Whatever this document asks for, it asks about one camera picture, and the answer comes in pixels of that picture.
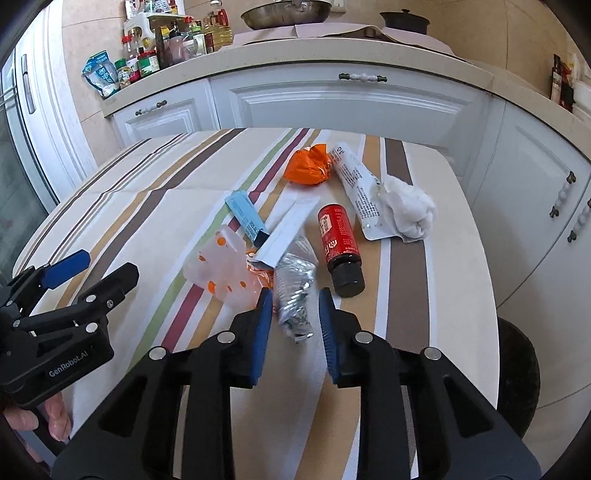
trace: table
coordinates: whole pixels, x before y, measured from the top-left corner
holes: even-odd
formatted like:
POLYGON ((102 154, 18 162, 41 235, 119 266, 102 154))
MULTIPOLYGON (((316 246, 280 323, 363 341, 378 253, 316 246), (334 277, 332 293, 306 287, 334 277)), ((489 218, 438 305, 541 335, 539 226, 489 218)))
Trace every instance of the table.
MULTIPOLYGON (((90 252, 90 268, 48 291, 37 311, 68 305, 78 291, 127 261, 139 268, 137 288, 109 314, 115 359, 66 391, 74 431, 150 347, 194 348, 229 326, 237 312, 182 273, 185 257, 220 225, 238 228, 224 198, 247 190, 273 227, 302 188, 281 178, 291 154, 339 141, 377 177, 396 175, 424 189, 439 216, 424 242, 370 242, 339 179, 315 187, 319 208, 331 202, 347 208, 363 259, 365 291, 337 307, 398 348, 437 346, 496 405, 499 348, 491 279, 446 159, 427 147, 361 134, 233 129, 145 140, 121 152, 51 213, 20 255, 16 273, 80 248, 90 252)), ((321 259, 316 213, 305 231, 321 259)), ((322 262, 317 283, 332 286, 322 262)), ((295 345, 274 324, 259 386, 232 390, 232 418, 238 479, 355 478, 359 390, 330 383, 321 335, 295 345)))

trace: blue plastic bag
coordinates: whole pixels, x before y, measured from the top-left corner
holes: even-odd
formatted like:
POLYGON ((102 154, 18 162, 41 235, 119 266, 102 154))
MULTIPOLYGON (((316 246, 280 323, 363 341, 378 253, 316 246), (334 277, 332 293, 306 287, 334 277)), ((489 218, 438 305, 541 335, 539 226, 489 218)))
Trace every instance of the blue plastic bag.
POLYGON ((106 50, 88 59, 82 70, 82 75, 93 88, 99 91, 103 98, 110 97, 120 89, 117 69, 109 60, 106 50))

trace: red stripe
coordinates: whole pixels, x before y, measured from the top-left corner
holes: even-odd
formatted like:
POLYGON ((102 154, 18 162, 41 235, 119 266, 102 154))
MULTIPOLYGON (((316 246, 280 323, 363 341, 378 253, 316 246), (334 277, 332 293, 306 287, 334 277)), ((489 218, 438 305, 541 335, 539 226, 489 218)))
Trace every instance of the red stripe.
MULTIPOLYGON (((287 160, 287 157, 291 154, 293 149, 295 149, 296 145, 302 141, 302 139, 306 136, 309 132, 309 128, 303 128, 302 131, 293 139, 293 141, 285 148, 285 150, 279 155, 275 163, 271 166, 271 168, 267 171, 265 176, 261 179, 259 184, 256 188, 248 194, 252 203, 255 203, 261 193, 264 192, 271 180, 277 175, 277 172, 281 169, 281 166, 287 160)), ((236 231, 240 227, 238 220, 236 217, 233 217, 232 220, 228 223, 228 227, 231 230, 236 231)), ((166 333, 164 340, 162 341, 162 346, 167 348, 169 351, 174 351, 177 346, 178 339, 180 339, 184 328, 187 326, 187 322, 189 318, 193 314, 193 310, 197 306, 197 302, 201 299, 203 295, 203 289, 196 285, 191 286, 191 289, 187 293, 187 296, 183 300, 181 307, 179 308, 177 314, 174 316, 173 322, 168 328, 168 332, 166 333)))

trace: crumpled orange wrapper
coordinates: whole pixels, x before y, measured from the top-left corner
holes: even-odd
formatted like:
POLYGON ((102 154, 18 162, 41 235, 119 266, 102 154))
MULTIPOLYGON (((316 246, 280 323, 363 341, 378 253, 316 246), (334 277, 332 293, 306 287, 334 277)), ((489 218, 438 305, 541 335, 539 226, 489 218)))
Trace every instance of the crumpled orange wrapper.
POLYGON ((318 185, 329 177, 330 157, 324 143, 295 152, 283 174, 283 178, 301 185, 318 185))

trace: silver screw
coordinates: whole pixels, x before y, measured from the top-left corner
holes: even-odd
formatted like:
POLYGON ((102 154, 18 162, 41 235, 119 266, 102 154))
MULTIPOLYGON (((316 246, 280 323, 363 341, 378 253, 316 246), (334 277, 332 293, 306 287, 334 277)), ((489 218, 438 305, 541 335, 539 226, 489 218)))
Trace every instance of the silver screw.
POLYGON ((232 332, 222 332, 217 336, 217 341, 220 343, 232 343, 235 338, 236 335, 232 332))
POLYGON ((357 332, 355 334, 355 340, 359 343, 371 343, 374 339, 374 336, 369 332, 357 332))
POLYGON ((148 356, 152 360, 162 360, 166 356, 166 349, 161 346, 154 347, 150 350, 148 356))
POLYGON ((441 358, 441 351, 433 346, 425 348, 424 353, 429 360, 439 360, 441 358))

